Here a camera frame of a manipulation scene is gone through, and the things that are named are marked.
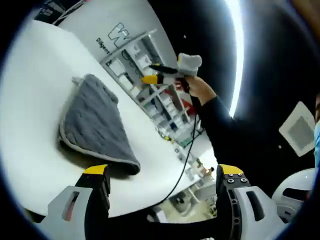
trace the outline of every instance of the white shelf unit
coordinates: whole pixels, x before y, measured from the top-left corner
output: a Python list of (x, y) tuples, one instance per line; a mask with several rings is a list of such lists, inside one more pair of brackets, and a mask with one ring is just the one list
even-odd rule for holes
[[(148, 67), (150, 64), (163, 64), (161, 53), (152, 39), (155, 31), (133, 37), (100, 64), (156, 125), (172, 134), (189, 125), (189, 107), (184, 107), (173, 84), (155, 86), (141, 82), (143, 76), (156, 73)], [(163, 99), (162, 96), (166, 95), (168, 99)]]

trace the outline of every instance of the air vent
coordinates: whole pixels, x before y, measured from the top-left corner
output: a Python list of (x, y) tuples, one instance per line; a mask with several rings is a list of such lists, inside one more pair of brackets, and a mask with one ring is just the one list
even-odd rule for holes
[(301, 157), (315, 147), (314, 129), (314, 117), (306, 105), (300, 101), (280, 127), (279, 132)]

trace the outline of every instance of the black cable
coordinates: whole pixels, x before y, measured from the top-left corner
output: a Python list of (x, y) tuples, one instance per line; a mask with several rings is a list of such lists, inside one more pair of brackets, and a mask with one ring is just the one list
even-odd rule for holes
[(189, 155), (190, 155), (190, 152), (191, 152), (191, 148), (192, 148), (192, 145), (194, 144), (194, 140), (195, 140), (195, 132), (196, 132), (196, 126), (197, 126), (197, 114), (195, 114), (195, 119), (194, 119), (194, 125), (193, 125), (193, 135), (192, 135), (192, 142), (191, 142), (191, 146), (189, 148), (189, 151), (186, 155), (186, 159), (185, 159), (185, 163), (183, 165), (183, 169), (182, 169), (182, 172), (180, 174), (180, 177), (178, 179), (178, 181), (176, 182), (176, 184), (174, 185), (173, 189), (171, 190), (171, 192), (169, 192), (169, 194), (163, 199), (161, 200), (160, 202), (156, 203), (155, 205), (153, 206), (156, 206), (156, 205), (159, 205), (161, 203), (163, 203), (165, 200), (167, 200), (168, 197), (170, 197), (170, 195), (174, 192), (174, 190), (176, 189), (176, 187), (178, 186), (182, 176), (184, 175), (184, 172), (185, 172), (185, 169), (186, 169), (186, 165), (187, 165), (187, 162), (188, 162), (188, 158), (189, 158)]

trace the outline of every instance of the human hand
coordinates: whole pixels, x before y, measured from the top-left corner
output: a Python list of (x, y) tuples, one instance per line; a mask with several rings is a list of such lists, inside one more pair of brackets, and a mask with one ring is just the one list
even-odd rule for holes
[[(184, 79), (189, 84), (190, 95), (197, 97), (202, 106), (217, 96), (215, 91), (200, 77), (186, 76)], [(179, 80), (175, 79), (174, 84), (178, 90), (183, 90), (183, 87)]]

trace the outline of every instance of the black sleeve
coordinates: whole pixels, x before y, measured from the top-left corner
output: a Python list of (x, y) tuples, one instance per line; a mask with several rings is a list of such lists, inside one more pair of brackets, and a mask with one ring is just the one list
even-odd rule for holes
[(199, 113), (202, 125), (211, 141), (214, 155), (219, 164), (232, 165), (246, 172), (247, 166), (243, 160), (245, 149), (238, 144), (242, 134), (236, 121), (230, 117), (228, 109), (219, 97), (207, 102)]

